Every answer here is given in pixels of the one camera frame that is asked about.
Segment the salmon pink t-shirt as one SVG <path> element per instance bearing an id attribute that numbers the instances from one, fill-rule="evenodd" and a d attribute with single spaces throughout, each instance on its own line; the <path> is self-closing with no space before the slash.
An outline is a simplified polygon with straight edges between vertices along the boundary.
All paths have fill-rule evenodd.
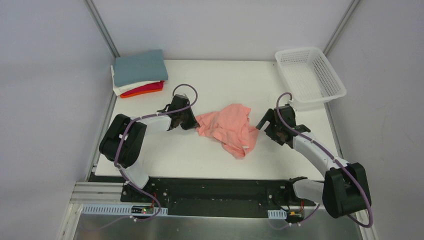
<path id="1" fill-rule="evenodd" d="M 255 148 L 259 130 L 251 125 L 251 108 L 232 103 L 220 111 L 195 117 L 199 136 L 215 139 L 223 149 L 237 159 L 243 159 Z"/>

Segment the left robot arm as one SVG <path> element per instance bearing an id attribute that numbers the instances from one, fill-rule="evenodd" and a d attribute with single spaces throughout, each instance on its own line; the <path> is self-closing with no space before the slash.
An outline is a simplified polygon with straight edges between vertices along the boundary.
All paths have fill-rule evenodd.
<path id="1" fill-rule="evenodd" d="M 149 117 L 132 119 L 121 113 L 116 115 L 104 134 L 99 152 L 123 173 L 127 184 L 133 185 L 133 195 L 140 202 L 149 201 L 153 195 L 153 189 L 147 185 L 150 177 L 138 163 L 144 138 L 177 127 L 183 130 L 198 128 L 191 106 L 186 95 L 176 94 L 164 109 Z"/>

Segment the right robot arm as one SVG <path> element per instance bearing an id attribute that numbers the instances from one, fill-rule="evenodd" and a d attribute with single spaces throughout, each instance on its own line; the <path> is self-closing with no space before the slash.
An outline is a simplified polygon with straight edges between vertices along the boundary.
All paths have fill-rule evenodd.
<path id="1" fill-rule="evenodd" d="M 358 162 L 349 163 L 331 153 L 311 130 L 296 123 L 294 109 L 286 104 L 270 108 L 256 125 L 279 145 L 287 145 L 304 156 L 324 177 L 323 182 L 296 177 L 284 190 L 284 200 L 290 205 L 309 200 L 324 206 L 333 218 L 370 210 L 371 194 L 365 168 Z"/>

